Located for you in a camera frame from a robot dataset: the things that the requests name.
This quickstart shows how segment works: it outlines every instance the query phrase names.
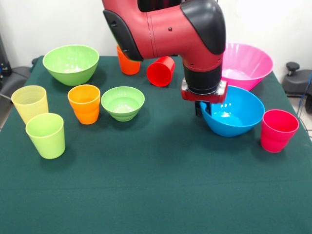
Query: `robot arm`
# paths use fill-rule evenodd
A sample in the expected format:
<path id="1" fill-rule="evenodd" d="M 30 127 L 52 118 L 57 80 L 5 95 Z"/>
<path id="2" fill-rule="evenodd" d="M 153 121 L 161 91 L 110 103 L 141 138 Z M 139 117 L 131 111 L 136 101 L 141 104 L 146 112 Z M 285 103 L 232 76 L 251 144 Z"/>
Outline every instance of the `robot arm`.
<path id="1" fill-rule="evenodd" d="M 141 12 L 137 0 L 102 0 L 104 15 L 124 54 L 132 60 L 179 54 L 186 100 L 223 102 L 221 81 L 225 22 L 214 0 L 189 0 L 179 6 Z"/>

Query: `bowl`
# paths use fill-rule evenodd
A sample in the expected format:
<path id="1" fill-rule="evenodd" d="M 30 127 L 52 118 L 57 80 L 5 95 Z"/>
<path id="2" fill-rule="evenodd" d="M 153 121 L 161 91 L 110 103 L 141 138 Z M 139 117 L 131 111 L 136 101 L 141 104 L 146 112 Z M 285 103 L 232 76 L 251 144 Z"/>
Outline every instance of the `bowl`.
<path id="1" fill-rule="evenodd" d="M 59 82 L 76 86 L 91 78 L 98 60 L 98 52 L 89 46 L 65 45 L 47 53 L 43 65 Z"/>
<path id="2" fill-rule="evenodd" d="M 101 98 L 104 109 L 116 120 L 132 120 L 145 101 L 144 94 L 136 88 L 120 86 L 106 91 Z"/>
<path id="3" fill-rule="evenodd" d="M 234 86 L 229 86 L 224 103 L 211 104 L 211 115 L 206 102 L 200 102 L 200 108 L 211 130 L 223 137 L 248 132 L 262 120 L 265 112 L 259 98 Z"/>
<path id="4" fill-rule="evenodd" d="M 253 89 L 273 70 L 273 61 L 262 50 L 245 44 L 227 43 L 223 54 L 222 80 L 246 90 Z"/>

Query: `plastic cup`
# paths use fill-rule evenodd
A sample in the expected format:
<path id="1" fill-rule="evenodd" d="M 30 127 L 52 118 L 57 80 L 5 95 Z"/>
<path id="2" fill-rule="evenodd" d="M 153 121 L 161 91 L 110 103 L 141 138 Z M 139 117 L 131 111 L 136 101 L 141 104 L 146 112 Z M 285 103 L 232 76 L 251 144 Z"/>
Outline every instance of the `plastic cup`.
<path id="1" fill-rule="evenodd" d="M 298 119 L 283 110 L 269 110 L 262 119 L 261 145 L 270 153 L 282 151 L 296 134 Z"/>
<path id="2" fill-rule="evenodd" d="M 175 66 L 175 61 L 171 57 L 161 57 L 148 67 L 147 78 L 155 86 L 167 86 L 172 80 Z"/>
<path id="3" fill-rule="evenodd" d="M 68 92 L 68 100 L 82 124 L 93 124 L 99 115 L 100 90 L 93 85 L 83 84 Z"/>
<path id="4" fill-rule="evenodd" d="M 121 68 L 121 72 L 126 75 L 134 75 L 139 72 L 141 62 L 135 62 L 128 59 L 117 46 L 118 60 Z"/>
<path id="5" fill-rule="evenodd" d="M 45 159 L 57 158 L 65 151 L 64 121 L 57 114 L 46 113 L 33 117 L 26 124 L 26 133 Z"/>
<path id="6" fill-rule="evenodd" d="M 24 86 L 12 94 L 12 102 L 25 124 L 40 114 L 48 113 L 47 92 L 37 85 Z"/>

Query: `tipped-over red cup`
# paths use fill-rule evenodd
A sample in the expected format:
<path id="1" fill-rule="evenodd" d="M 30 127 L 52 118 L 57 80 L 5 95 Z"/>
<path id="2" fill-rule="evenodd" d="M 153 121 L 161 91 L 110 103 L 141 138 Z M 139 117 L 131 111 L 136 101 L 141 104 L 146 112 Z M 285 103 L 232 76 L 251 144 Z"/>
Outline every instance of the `tipped-over red cup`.
<path id="1" fill-rule="evenodd" d="M 175 66 L 175 61 L 171 57 L 161 57 L 148 67 L 147 78 L 155 86 L 167 86 L 172 80 Z"/>
<path id="2" fill-rule="evenodd" d="M 270 153 L 281 152 L 299 128 L 298 119 L 283 110 L 269 110 L 262 119 L 261 145 Z"/>

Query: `small green bowl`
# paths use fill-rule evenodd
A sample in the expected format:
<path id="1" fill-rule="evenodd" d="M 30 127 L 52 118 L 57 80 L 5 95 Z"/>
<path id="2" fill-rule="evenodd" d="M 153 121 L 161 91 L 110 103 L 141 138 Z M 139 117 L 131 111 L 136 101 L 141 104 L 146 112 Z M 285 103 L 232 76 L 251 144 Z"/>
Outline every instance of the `small green bowl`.
<path id="1" fill-rule="evenodd" d="M 46 54 L 43 65 L 59 82 L 76 86 L 91 78 L 98 60 L 98 52 L 89 46 L 65 45 Z"/>
<path id="2" fill-rule="evenodd" d="M 120 122 L 132 120 L 143 106 L 144 101 L 145 96 L 139 89 L 128 86 L 110 89 L 101 98 L 104 109 Z"/>

